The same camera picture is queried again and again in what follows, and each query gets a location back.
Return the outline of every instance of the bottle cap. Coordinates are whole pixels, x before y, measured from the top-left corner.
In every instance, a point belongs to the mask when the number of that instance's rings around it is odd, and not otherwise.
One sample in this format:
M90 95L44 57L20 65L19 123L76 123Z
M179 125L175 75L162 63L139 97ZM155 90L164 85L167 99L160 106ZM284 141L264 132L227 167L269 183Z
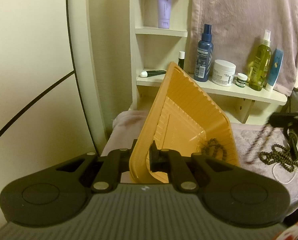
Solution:
M222 60L222 59L216 59L213 64L213 69L216 70L223 70L228 72L235 72L236 71L236 65L234 65L231 62Z
M158 20L158 28L161 29L169 29L170 28L170 20Z
M140 74L140 77L147 77L148 76L148 72L147 71L142 71Z
M205 24L203 33L201 34L201 40L203 41L212 41L212 34L211 34L211 24Z
M271 36L271 31L265 30L262 44L269 47L270 46L270 36Z
M273 90L273 86L271 86L269 83L267 83L265 89L266 89L266 91L271 92Z
M184 55L185 55L184 51L179 51L179 58L180 59L184 59Z
M243 73L238 73L237 78L241 79L242 81L247 81L248 76Z

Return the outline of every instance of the shelf bracket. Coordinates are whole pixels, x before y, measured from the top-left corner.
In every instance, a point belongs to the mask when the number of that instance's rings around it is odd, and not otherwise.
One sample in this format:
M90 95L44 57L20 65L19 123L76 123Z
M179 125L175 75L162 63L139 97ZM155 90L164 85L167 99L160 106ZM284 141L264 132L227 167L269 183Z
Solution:
M236 101L236 113L238 115L238 120L241 123L246 123L248 117L251 113L253 104L255 100L245 99L245 98L238 98Z

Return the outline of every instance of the pink blanket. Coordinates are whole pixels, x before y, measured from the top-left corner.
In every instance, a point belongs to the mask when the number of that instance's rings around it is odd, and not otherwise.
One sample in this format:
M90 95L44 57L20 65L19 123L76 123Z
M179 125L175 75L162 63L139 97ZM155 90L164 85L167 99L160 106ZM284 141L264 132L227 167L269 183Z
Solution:
M270 30L272 53L284 51L274 89L291 94L298 68L298 0L192 0L190 73L205 23L212 25L213 60L234 63L236 74L248 73L265 29Z

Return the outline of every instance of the blue spray bottle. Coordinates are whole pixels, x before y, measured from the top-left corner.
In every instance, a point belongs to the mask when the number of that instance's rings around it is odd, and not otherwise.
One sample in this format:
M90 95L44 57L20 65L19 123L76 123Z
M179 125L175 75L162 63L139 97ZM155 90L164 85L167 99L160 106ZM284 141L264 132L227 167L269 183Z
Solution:
M201 40L198 43L196 69L194 72L194 79L200 82L206 82L209 77L213 52L213 44L211 41L211 25L205 24Z

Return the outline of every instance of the white jar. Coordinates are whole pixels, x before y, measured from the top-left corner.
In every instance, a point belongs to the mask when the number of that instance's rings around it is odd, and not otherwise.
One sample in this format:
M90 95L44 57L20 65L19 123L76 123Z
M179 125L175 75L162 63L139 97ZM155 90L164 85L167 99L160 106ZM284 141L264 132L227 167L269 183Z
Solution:
M212 81L223 87L232 85L236 65L231 62L216 59L213 65Z

